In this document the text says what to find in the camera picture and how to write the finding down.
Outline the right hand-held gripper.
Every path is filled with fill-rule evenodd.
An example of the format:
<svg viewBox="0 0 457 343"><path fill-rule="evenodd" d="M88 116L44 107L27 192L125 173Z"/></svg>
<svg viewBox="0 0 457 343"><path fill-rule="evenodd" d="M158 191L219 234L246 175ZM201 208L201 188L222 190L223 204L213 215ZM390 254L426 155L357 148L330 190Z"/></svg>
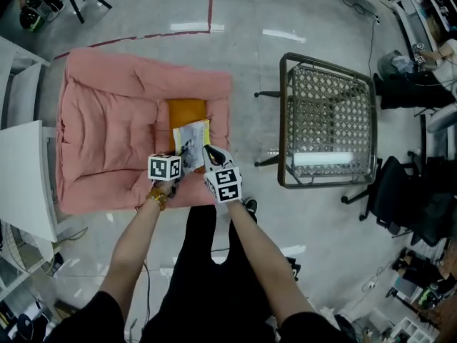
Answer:
<svg viewBox="0 0 457 343"><path fill-rule="evenodd" d="M204 181L216 202L221 204L241 200L242 176L231 154L221 147L207 144L202 149L202 155Z"/></svg>

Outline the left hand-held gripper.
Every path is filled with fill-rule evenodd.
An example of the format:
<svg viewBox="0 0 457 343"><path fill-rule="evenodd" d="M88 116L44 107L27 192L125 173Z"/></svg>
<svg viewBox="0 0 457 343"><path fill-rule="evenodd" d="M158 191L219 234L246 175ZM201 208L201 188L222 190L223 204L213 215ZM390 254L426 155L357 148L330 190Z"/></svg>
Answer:
<svg viewBox="0 0 457 343"><path fill-rule="evenodd" d="M168 197L174 197L181 180L184 178L183 156L191 156L194 151L194 141L188 140L175 154L152 154L148 158L148 178L154 185L155 181L174 180L174 187Z"/></svg>

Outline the person's left hand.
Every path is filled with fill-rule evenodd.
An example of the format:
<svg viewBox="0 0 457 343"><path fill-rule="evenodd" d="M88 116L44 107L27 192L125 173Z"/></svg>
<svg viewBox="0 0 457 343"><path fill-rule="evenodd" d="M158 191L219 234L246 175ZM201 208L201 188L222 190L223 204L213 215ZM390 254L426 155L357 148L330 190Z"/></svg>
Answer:
<svg viewBox="0 0 457 343"><path fill-rule="evenodd" d="M174 180L170 181L155 181L153 188L159 189L162 191L166 196L168 196L174 187Z"/></svg>

